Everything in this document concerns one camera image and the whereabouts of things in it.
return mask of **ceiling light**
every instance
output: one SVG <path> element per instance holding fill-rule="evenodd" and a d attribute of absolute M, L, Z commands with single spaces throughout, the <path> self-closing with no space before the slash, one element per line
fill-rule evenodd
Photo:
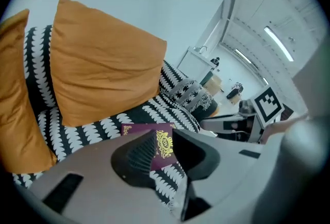
<path fill-rule="evenodd" d="M 235 52 L 239 54 L 242 58 L 244 58 L 248 63 L 251 64 L 251 61 L 245 55 L 243 55 L 239 50 L 236 49 Z"/>
<path fill-rule="evenodd" d="M 287 57 L 287 59 L 292 62 L 293 58 L 290 55 L 289 51 L 286 49 L 284 44 L 280 41 L 280 39 L 276 36 L 276 34 L 273 32 L 272 29 L 270 29 L 268 26 L 264 28 L 265 32 L 275 41 L 275 43 L 280 47 L 284 55 Z"/>

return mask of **black rectangular slot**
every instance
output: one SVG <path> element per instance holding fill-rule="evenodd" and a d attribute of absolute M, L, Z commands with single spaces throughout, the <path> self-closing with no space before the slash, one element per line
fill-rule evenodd
<path fill-rule="evenodd" d="M 241 150 L 239 153 L 244 155 L 244 156 L 252 157 L 252 158 L 255 158 L 255 159 L 258 159 L 259 156 L 260 156 L 260 153 L 252 152 L 252 151 L 249 151 L 249 150 Z"/>
<path fill-rule="evenodd" d="M 76 174 L 68 174 L 63 180 L 48 194 L 43 202 L 57 213 L 62 213 L 65 205 L 83 180 L 83 177 Z"/>

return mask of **black and white patterned sofa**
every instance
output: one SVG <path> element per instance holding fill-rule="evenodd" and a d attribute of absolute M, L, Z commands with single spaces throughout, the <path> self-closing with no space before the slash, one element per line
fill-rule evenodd
<path fill-rule="evenodd" d="M 56 104 L 50 70 L 50 40 L 52 25 L 31 28 L 25 35 L 24 70 L 29 99 L 38 125 L 48 147 L 61 162 L 76 150 L 96 142 L 120 136 L 121 123 L 174 123 L 178 129 L 199 132 L 196 118 L 183 106 L 196 102 L 191 109 L 198 119 L 201 113 L 210 115 L 217 107 L 213 98 L 196 82 L 164 62 L 160 76 L 160 94 L 144 104 L 118 115 L 79 127 L 62 125 L 62 116 Z M 29 188 L 42 175 L 13 174 L 16 184 Z M 178 163 L 152 171 L 157 195 L 167 204 L 174 196 L 184 172 Z"/>

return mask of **ceiling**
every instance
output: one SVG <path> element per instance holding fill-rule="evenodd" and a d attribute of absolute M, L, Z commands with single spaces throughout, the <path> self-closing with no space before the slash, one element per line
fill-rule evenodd
<path fill-rule="evenodd" d="M 292 77 L 326 35 L 327 20 L 319 4 L 315 0 L 235 0 L 227 21 L 219 44 L 231 51 L 239 49 L 252 61 L 250 70 L 265 77 L 286 105 L 305 112 Z M 293 62 L 266 34 L 266 26 L 284 43 Z"/>

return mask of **passport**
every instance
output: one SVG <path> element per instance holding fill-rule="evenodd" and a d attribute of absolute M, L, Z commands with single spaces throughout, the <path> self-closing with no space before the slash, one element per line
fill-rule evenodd
<path fill-rule="evenodd" d="M 174 123 L 122 124 L 121 135 L 129 136 L 130 133 L 156 130 L 156 155 L 151 162 L 151 171 L 154 171 L 177 162 L 173 152 L 173 128 Z"/>

